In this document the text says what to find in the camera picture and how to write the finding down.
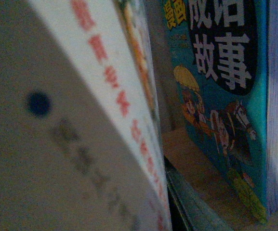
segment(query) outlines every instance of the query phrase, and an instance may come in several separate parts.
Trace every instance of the cartoon horse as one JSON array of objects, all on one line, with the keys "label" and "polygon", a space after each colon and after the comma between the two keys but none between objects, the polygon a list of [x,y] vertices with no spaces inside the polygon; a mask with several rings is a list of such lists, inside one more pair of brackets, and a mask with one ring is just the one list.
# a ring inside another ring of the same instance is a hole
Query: cartoon horse
[{"label": "cartoon horse", "polygon": [[252,166],[247,133],[252,140],[256,140],[256,132],[247,119],[247,110],[242,101],[231,102],[224,110],[211,110],[211,127],[214,133],[216,145],[222,146],[223,154],[228,168],[235,168],[241,173],[240,162]]}]

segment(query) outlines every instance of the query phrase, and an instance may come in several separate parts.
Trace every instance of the white book cover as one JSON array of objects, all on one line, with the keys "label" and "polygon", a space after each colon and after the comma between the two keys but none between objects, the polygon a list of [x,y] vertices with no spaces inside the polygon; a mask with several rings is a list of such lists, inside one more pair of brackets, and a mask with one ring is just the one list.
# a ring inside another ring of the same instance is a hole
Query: white book cover
[{"label": "white book cover", "polygon": [[120,12],[0,2],[0,230],[171,230],[156,99]]}]

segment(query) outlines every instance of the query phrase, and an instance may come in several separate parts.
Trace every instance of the cartoon character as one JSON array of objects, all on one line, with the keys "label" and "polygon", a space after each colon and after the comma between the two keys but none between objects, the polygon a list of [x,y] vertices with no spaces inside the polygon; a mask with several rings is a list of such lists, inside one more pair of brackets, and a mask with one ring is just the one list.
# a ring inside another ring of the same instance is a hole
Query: cartoon character
[{"label": "cartoon character", "polygon": [[256,140],[256,132],[247,118],[246,108],[242,101],[235,101],[229,103],[224,110],[211,110],[210,116],[212,129],[218,132],[214,134],[218,153],[221,144],[228,169],[234,168],[242,176],[240,163],[253,165],[246,134]]},{"label": "cartoon character", "polygon": [[185,118],[195,127],[201,140],[204,139],[204,134],[211,137],[213,130],[207,125],[204,102],[197,81],[192,73],[182,65],[176,66],[173,72],[176,81],[181,84],[183,89],[184,104],[182,108]]}]

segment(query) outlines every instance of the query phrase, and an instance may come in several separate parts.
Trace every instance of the red chinese text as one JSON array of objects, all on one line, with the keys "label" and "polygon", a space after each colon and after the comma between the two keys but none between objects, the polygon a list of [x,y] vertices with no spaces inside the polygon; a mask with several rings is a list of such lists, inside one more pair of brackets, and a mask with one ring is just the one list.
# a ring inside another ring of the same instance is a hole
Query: red chinese text
[{"label": "red chinese text", "polygon": [[103,45],[102,40],[101,40],[101,36],[99,34],[92,36],[88,40],[88,43],[92,47],[99,63],[101,63],[103,59],[105,59],[105,60],[108,59],[108,56],[106,54],[106,50],[105,50],[104,45]]},{"label": "red chinese text", "polygon": [[80,26],[85,31],[90,31],[95,22],[91,17],[89,7],[84,0],[71,0],[70,4],[75,12],[75,15],[79,21]]},{"label": "red chinese text", "polygon": [[121,114],[123,117],[126,117],[129,112],[128,107],[130,106],[130,103],[126,99],[126,92],[124,90],[119,93],[116,102],[119,104]]},{"label": "red chinese text", "polygon": [[107,66],[104,73],[106,77],[106,82],[111,84],[112,88],[118,88],[118,77],[116,75],[116,70],[113,66]]}]

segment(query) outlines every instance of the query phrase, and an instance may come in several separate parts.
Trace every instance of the cartoon illustration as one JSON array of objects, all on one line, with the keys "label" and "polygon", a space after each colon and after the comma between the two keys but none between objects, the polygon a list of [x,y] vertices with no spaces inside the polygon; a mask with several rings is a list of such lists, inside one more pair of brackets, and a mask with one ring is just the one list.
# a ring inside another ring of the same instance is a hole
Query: cartoon illustration
[{"label": "cartoon illustration", "polygon": [[204,134],[211,137],[213,130],[207,125],[204,102],[199,93],[200,88],[197,81],[191,72],[182,65],[176,66],[173,72],[176,81],[181,84],[183,89],[184,104],[182,108],[186,120],[196,128],[201,140],[204,139]]},{"label": "cartoon illustration", "polygon": [[228,169],[236,169],[241,176],[240,162],[252,166],[252,158],[247,140],[247,133],[256,140],[256,132],[247,119],[246,108],[242,101],[231,102],[224,110],[211,110],[211,126],[218,133],[214,134],[218,153],[219,145],[227,161]]},{"label": "cartoon illustration", "polygon": [[148,63],[147,54],[149,41],[147,24],[145,22],[142,3],[137,0],[119,0],[120,8],[125,20],[129,43],[133,48],[134,58],[138,66],[138,71],[142,86],[145,91],[148,106],[152,116],[155,114],[155,95],[151,85],[149,68],[152,64]]}]

